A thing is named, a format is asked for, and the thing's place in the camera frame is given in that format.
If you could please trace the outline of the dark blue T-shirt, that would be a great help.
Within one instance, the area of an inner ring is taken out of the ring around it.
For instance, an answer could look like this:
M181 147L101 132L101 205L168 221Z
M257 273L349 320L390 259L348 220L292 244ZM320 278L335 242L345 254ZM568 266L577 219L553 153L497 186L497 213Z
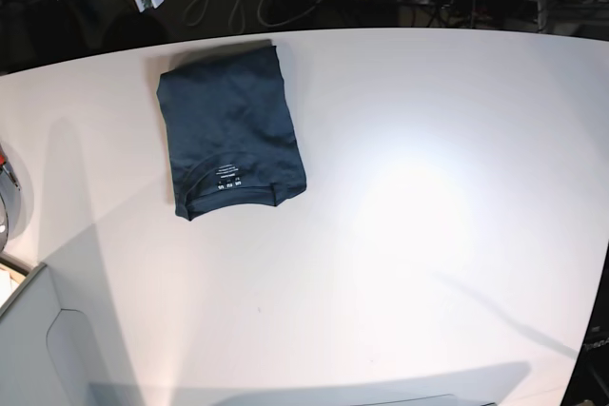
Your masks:
M277 206L305 192L275 46L165 72L156 95L177 216L192 221L233 205Z

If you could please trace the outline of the grey bin at left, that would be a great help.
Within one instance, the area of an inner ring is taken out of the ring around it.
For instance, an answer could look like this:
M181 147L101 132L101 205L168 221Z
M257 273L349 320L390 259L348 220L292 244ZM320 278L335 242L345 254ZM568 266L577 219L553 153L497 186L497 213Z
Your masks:
M82 353L86 321L61 305L49 268L36 266L1 306L1 403L97 405Z

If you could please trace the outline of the red and white device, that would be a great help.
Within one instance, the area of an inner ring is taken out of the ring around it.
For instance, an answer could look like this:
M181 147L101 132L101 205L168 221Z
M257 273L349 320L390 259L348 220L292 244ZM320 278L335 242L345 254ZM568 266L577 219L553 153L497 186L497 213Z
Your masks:
M19 237L27 225L23 186L11 160L10 149L1 143L1 252Z

